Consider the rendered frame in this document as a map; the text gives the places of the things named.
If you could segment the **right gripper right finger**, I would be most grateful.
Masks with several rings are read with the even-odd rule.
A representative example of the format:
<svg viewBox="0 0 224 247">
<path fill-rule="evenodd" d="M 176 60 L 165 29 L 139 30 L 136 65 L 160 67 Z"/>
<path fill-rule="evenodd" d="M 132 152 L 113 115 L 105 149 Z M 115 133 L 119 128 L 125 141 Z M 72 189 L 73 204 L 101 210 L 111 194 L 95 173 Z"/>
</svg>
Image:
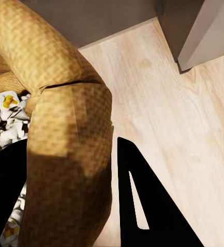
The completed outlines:
<svg viewBox="0 0 224 247">
<path fill-rule="evenodd" d="M 204 247 L 137 146 L 117 140 L 121 247 Z M 131 172 L 149 230 L 137 226 Z"/>
</svg>

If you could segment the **popcorn bag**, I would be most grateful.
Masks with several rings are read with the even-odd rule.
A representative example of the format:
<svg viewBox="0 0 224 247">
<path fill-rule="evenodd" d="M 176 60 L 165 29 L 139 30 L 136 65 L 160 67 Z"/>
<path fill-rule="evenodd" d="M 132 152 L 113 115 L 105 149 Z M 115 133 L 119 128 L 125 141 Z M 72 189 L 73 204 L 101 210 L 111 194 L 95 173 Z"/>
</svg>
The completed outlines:
<svg viewBox="0 0 224 247">
<path fill-rule="evenodd" d="M 20 0 L 0 0 L 0 93 L 5 91 L 31 94 L 16 247 L 93 247 L 112 207 L 110 89 L 45 19 Z"/>
</svg>

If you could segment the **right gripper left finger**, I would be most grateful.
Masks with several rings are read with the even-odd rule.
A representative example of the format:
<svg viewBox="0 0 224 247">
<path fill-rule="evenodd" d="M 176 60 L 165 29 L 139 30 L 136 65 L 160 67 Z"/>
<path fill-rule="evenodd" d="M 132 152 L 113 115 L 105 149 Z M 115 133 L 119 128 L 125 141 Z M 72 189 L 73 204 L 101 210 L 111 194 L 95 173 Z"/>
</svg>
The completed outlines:
<svg viewBox="0 0 224 247">
<path fill-rule="evenodd" d="M 0 151 L 0 236 L 27 181 L 27 138 Z"/>
</svg>

